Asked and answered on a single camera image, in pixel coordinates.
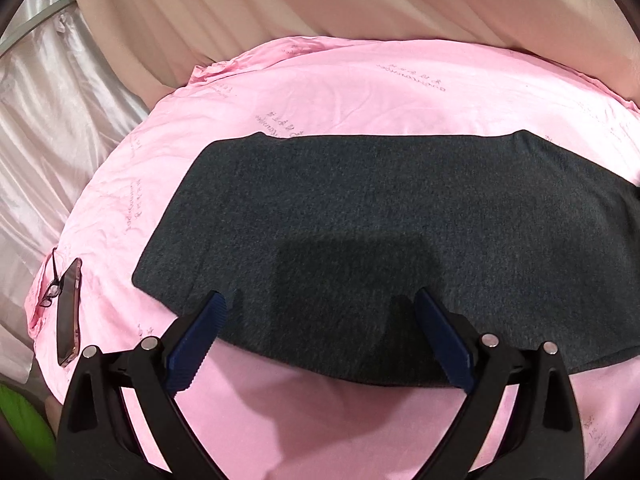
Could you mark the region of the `dark grey pants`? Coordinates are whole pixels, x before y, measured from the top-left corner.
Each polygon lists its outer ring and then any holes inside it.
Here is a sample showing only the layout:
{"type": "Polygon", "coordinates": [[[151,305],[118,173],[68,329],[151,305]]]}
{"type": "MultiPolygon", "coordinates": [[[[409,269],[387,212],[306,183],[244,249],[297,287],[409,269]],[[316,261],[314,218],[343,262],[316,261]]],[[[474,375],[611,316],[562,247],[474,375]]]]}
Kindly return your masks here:
{"type": "Polygon", "coordinates": [[[581,372],[639,352],[639,191],[523,130],[256,133],[198,155],[132,281],[178,315],[220,292],[224,341],[351,382],[445,381],[420,289],[581,372]]]}

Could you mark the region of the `green object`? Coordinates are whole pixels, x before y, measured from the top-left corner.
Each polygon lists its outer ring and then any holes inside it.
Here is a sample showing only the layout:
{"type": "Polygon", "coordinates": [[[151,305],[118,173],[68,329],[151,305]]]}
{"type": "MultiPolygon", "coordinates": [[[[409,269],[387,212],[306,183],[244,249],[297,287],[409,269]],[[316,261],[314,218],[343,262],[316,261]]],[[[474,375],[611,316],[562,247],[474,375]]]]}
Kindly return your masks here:
{"type": "Polygon", "coordinates": [[[17,442],[46,474],[53,474],[55,437],[49,424],[21,393],[1,385],[1,419],[17,442]]]}

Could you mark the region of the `black smartphone with brown case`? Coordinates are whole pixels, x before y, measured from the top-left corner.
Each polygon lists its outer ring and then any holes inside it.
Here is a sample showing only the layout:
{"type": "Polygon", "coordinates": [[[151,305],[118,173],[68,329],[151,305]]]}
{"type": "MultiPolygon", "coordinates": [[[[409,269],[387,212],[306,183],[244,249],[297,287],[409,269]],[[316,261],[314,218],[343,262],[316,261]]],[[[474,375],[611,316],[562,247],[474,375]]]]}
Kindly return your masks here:
{"type": "Polygon", "coordinates": [[[81,258],[76,258],[62,276],[61,292],[56,306],[56,357],[66,367],[78,356],[80,345],[79,306],[81,258]]]}

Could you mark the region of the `white satin curtain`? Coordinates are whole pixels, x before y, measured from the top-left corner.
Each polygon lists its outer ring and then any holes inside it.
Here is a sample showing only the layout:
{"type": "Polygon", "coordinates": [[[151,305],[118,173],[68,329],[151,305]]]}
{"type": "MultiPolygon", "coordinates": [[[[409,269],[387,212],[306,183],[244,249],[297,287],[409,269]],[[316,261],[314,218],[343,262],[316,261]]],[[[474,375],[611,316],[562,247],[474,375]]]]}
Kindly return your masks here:
{"type": "Polygon", "coordinates": [[[1,35],[1,376],[32,372],[23,302],[82,189],[146,108],[76,0],[23,0],[1,35]]]}

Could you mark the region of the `beige curtain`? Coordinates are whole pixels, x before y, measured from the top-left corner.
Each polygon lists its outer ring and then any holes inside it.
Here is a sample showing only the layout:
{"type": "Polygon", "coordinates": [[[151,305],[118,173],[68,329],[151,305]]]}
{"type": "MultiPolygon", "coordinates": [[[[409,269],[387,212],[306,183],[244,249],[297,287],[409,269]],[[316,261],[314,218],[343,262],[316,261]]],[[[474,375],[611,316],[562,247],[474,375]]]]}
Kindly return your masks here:
{"type": "Polygon", "coordinates": [[[147,106],[194,67],[288,36],[444,38],[536,54],[639,96],[639,40],[615,0],[77,0],[119,80],[147,106]]]}

